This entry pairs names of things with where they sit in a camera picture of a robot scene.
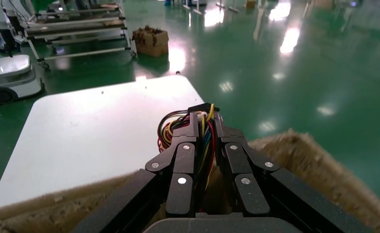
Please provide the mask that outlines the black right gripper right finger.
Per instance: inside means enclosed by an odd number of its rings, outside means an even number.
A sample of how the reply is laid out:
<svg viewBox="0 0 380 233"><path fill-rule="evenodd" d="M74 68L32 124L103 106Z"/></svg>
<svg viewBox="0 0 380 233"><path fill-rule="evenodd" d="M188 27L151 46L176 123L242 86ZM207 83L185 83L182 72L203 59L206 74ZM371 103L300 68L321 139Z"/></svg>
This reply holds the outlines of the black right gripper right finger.
<svg viewBox="0 0 380 233"><path fill-rule="evenodd" d="M232 193L232 214L216 227L238 233L368 233L315 188L251 148L244 134L214 114L217 159Z"/></svg>

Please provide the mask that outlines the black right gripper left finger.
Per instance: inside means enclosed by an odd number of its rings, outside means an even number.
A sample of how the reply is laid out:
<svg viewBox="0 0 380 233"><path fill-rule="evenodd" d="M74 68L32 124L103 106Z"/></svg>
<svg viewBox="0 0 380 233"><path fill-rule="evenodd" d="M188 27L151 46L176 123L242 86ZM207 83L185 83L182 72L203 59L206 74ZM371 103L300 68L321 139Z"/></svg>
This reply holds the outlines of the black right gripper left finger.
<svg viewBox="0 0 380 233"><path fill-rule="evenodd" d="M83 219L74 233L140 233L165 205L167 217L191 217L199 130L195 113L190 124L173 132L172 144L148 161Z"/></svg>

